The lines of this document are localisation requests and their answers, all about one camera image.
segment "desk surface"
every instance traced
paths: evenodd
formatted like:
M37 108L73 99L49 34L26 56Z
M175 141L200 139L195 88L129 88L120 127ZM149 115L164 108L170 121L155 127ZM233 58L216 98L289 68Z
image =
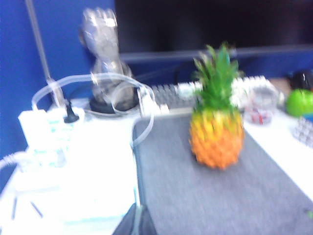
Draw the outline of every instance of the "desk surface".
M189 116L158 118L134 149L140 194L159 234L312 233L306 210L313 202L249 134L236 165L212 170L191 153L189 122ZM146 125L138 123L135 134Z

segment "metal pole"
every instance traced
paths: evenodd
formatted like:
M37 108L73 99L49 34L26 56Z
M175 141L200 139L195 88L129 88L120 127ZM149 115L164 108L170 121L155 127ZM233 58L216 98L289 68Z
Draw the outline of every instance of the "metal pole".
M41 64L43 66L43 70L45 73L45 79L47 81L47 84L50 85L52 90L53 90L53 92L52 92L53 96L52 97L53 97L54 103L58 107L63 106L64 105L63 92L62 92L61 88L56 84L55 80L50 75L47 59L45 56L45 49L44 49L43 41L41 39L40 30L39 30L39 26L38 26L38 22L37 22L37 18L36 18L34 4L33 4L32 0L25 0L25 2L26 2L27 11L28 11L28 15L30 18L31 26L33 29L33 33L34 33L40 61L41 61Z

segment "plastic tubing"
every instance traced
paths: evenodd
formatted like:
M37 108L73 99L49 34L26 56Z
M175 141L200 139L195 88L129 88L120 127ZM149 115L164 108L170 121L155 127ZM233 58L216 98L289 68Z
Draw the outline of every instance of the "plastic tubing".
M138 87L138 88L144 90L146 92L146 94L150 95L153 102L155 102L155 100L156 100L155 94L153 93L153 90L149 86L147 86L141 82L138 82L137 80L135 80L131 77L128 77L128 76L125 76L122 74L118 74L118 73L107 72L107 73L98 73L97 79L99 79L99 80L122 80L122 81L125 81L128 83L128 84L124 84L124 83L119 84L112 93L111 104L112 104L113 110L116 113L129 114L130 112L133 112L133 110L121 111L121 110L116 109L116 107L115 107L116 95L119 92L121 92L122 89L129 87L129 86ZM63 87L63 86L66 86L66 85L68 85L70 83L74 83L74 82L88 82L88 81L92 81L92 74L72 75L72 76L67 76L67 77L61 78L58 81L55 81L55 82L51 83L50 85L47 85L47 86L41 88L39 91L37 91L34 94L34 96L31 99L32 109L38 110L37 103L45 95L52 92L51 87L54 87L54 86ZM147 128L137 137L137 139L135 139L131 142L131 147L138 145L140 142L142 142L148 136L148 134L152 130L153 123L154 123L154 115L151 112L150 121L149 121Z

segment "clear plastic cup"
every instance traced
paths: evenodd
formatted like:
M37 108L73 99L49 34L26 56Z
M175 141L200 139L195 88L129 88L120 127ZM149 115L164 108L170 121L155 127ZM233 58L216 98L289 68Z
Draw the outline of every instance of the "clear plastic cup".
M270 123L277 106L277 93L268 87L254 88L248 97L245 119L263 125Z

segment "green apple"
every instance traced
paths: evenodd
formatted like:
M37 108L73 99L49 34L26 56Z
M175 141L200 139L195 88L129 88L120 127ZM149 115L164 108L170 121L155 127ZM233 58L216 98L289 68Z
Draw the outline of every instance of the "green apple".
M313 92L301 89L292 91L287 99L286 109L295 117L313 113Z

